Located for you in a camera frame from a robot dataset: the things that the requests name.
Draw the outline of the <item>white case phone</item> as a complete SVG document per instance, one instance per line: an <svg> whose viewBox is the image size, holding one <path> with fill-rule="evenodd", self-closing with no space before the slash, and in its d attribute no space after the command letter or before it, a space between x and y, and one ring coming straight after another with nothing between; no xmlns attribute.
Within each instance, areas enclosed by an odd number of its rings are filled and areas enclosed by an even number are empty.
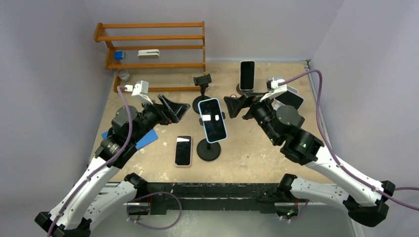
<svg viewBox="0 0 419 237"><path fill-rule="evenodd" d="M239 89L241 91L253 90L255 83L255 62L240 62L240 82Z"/></svg>

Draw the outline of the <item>blue case phone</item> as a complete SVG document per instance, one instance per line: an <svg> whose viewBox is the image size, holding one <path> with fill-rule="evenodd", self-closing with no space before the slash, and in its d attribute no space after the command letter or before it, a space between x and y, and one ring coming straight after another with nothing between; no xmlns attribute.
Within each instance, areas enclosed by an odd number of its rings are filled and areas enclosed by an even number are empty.
<svg viewBox="0 0 419 237"><path fill-rule="evenodd" d="M227 139L227 129L222 116L220 102L210 98L198 103L199 114L208 143L216 143Z"/></svg>

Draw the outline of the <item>black round-base phone stand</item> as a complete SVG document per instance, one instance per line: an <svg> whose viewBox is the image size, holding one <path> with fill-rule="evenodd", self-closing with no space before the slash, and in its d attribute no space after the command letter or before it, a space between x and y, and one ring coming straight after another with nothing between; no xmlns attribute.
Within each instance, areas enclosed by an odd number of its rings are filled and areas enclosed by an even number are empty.
<svg viewBox="0 0 419 237"><path fill-rule="evenodd" d="M208 88L209 84L212 82L212 79L211 79L210 74L207 74L207 75L203 75L203 76L200 76L200 77L194 77L193 81L194 81L195 86L200 87L200 94L201 95L196 97L193 100L193 104L192 104L192 108L193 108L194 112L199 114L198 103L203 101L203 100L210 99L210 97L205 95L205 92L206 92L206 89Z"/></svg>

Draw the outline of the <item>pink case phone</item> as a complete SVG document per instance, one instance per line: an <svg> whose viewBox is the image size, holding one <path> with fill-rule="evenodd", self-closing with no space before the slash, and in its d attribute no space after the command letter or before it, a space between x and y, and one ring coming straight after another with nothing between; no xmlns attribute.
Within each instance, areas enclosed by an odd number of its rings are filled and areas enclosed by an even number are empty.
<svg viewBox="0 0 419 237"><path fill-rule="evenodd" d="M176 138L174 165L187 167L192 163L192 137L180 135Z"/></svg>

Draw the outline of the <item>black tall phone stand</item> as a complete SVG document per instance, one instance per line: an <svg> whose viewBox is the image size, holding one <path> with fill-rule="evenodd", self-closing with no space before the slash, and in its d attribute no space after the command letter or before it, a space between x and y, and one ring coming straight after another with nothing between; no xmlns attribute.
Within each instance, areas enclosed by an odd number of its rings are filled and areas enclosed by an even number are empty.
<svg viewBox="0 0 419 237"><path fill-rule="evenodd" d="M201 140L197 145L197 154L204 161L214 161L221 154L221 146L219 142L208 143L206 138Z"/></svg>

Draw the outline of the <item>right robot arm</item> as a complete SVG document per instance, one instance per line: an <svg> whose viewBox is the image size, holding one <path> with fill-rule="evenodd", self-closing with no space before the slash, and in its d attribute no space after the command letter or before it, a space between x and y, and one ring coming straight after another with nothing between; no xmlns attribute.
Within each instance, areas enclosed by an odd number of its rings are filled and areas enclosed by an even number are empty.
<svg viewBox="0 0 419 237"><path fill-rule="evenodd" d="M328 204L346 210L352 220L367 227L375 227L387 217L386 201L393 195L395 185L368 177L332 155L319 138L302 129L304 118L295 107L284 105L274 109L271 100L264 100L257 93L239 98L226 96L224 102L230 118L247 108L243 119L254 119L287 159L317 171L330 181L320 184L285 174L277 188L280 199L310 199Z"/></svg>

